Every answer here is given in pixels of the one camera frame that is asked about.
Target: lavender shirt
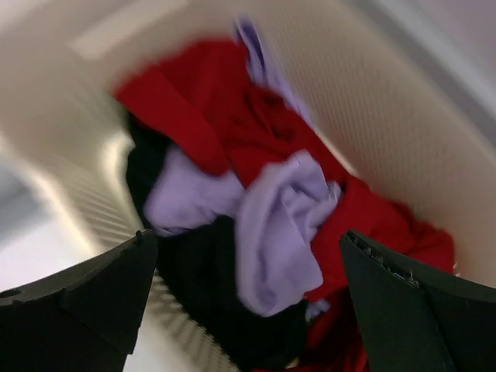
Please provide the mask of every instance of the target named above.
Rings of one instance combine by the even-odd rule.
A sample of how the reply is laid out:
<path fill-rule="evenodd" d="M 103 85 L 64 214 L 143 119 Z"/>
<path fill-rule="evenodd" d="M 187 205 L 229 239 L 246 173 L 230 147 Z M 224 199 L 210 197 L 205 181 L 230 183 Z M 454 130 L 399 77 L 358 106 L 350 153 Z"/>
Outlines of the lavender shirt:
<path fill-rule="evenodd" d="M 234 38 L 238 42 L 244 43 L 250 52 L 249 60 L 246 62 L 246 69 L 252 81 L 279 94 L 288 108 L 297 112 L 307 125 L 313 127 L 305 104 L 292 91 L 289 83 L 279 74 L 263 40 L 258 36 L 257 29 L 248 18 L 241 18 L 237 22 Z"/>
<path fill-rule="evenodd" d="M 236 214 L 236 284 L 252 312 L 277 314 L 322 284 L 310 243 L 340 195 L 304 150 L 268 164 L 246 190 Z"/>
<path fill-rule="evenodd" d="M 244 193 L 232 171 L 220 177 L 205 174 L 174 145 L 144 212 L 157 235 L 172 236 L 208 225 L 219 215 L 234 218 Z"/>

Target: plastic basket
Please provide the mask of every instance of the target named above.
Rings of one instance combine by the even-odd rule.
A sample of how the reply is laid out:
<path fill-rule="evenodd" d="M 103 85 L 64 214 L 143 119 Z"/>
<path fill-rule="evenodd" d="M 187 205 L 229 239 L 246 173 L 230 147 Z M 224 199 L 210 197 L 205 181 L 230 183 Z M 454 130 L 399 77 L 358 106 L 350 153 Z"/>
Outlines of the plastic basket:
<path fill-rule="evenodd" d="M 140 228 L 123 179 L 132 143 L 108 92 L 150 59 L 228 33 L 240 14 L 257 24 L 332 151 L 375 191 L 450 231 L 463 277 L 496 286 L 493 147 L 338 0 L 52 0 L 9 13 L 0 32 L 4 152 L 86 254 Z M 141 370 L 235 369 L 158 277 L 136 352 Z"/>

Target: purple fabric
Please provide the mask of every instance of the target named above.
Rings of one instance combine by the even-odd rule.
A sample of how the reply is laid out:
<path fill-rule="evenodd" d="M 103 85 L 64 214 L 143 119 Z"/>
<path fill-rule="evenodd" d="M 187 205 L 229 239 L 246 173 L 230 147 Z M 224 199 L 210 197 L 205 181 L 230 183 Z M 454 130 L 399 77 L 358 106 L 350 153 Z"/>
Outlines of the purple fabric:
<path fill-rule="evenodd" d="M 252 312 L 277 314 L 322 284 L 310 242 L 340 195 L 305 150 L 268 164 L 246 190 L 236 215 L 236 283 Z"/>
<path fill-rule="evenodd" d="M 318 300 L 317 302 L 310 302 L 307 307 L 306 319 L 311 321 L 323 312 L 327 312 L 331 308 L 331 305 L 324 299 Z"/>
<path fill-rule="evenodd" d="M 208 225 L 219 215 L 234 218 L 244 193 L 232 171 L 207 175 L 178 146 L 171 146 L 144 212 L 157 235 L 172 236 Z"/>
<path fill-rule="evenodd" d="M 282 78 L 272 61 L 267 48 L 257 34 L 257 29 L 249 19 L 243 18 L 236 24 L 235 39 L 244 43 L 250 52 L 247 70 L 255 84 L 278 93 L 286 106 L 297 112 L 305 122 L 313 127 L 312 119 L 303 101 L 295 95 L 289 83 Z"/>

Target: black fabric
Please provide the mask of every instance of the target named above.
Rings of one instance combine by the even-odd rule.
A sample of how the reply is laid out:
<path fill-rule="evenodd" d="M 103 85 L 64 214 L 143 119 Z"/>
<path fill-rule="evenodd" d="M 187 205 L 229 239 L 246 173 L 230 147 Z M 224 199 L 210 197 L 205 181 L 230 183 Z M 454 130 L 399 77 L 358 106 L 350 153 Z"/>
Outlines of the black fabric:
<path fill-rule="evenodd" d="M 126 183 L 139 218 L 146 229 L 151 229 L 143 206 L 164 167 L 165 153 L 172 142 L 139 124 L 129 112 L 126 112 L 126 126 L 135 143 L 127 159 Z"/>
<path fill-rule="evenodd" d="M 0 370 L 119 372 L 134 349 L 155 269 L 151 232 L 0 293 Z"/>
<path fill-rule="evenodd" d="M 234 261 L 234 221 L 229 217 L 159 240 L 157 268 L 166 285 L 233 363 L 243 371 L 283 369 L 305 347 L 306 304 L 270 318 L 253 314 L 236 296 Z"/>
<path fill-rule="evenodd" d="M 372 370 L 436 370 L 420 365 L 426 349 L 437 347 L 431 345 L 438 342 L 446 352 L 438 349 L 444 362 L 437 370 L 495 370 L 495 289 L 428 267 L 355 232 L 343 238 L 342 252 Z M 384 287 L 390 286 L 398 290 L 381 295 Z M 409 300 L 413 291 L 418 299 L 415 304 Z M 418 313 L 432 319 L 437 335 L 431 326 L 417 322 L 413 315 Z M 387 319 L 387 323 L 381 325 L 379 318 Z M 380 344 L 384 334 L 402 336 Z M 428 340 L 425 334 L 431 335 Z M 374 363 L 386 363 L 388 349 L 398 352 L 390 358 L 405 365 L 374 369 Z"/>

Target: dark fabric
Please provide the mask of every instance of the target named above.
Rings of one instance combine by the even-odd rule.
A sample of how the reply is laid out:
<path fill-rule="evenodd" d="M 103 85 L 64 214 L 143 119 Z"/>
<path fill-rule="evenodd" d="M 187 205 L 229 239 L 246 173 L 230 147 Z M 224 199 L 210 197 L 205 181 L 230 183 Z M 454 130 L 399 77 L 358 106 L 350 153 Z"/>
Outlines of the dark fabric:
<path fill-rule="evenodd" d="M 141 222 L 146 229 L 152 229 L 143 206 L 164 167 L 165 153 L 172 142 L 139 125 L 130 112 L 126 112 L 126 128 L 135 143 L 127 158 L 126 183 Z"/>
<path fill-rule="evenodd" d="M 152 232 L 0 293 L 0 370 L 120 372 L 134 350 L 157 260 Z"/>
<path fill-rule="evenodd" d="M 157 268 L 184 310 L 203 325 L 243 371 L 285 368 L 305 347 L 306 304 L 264 318 L 236 295 L 234 221 L 159 239 Z"/>

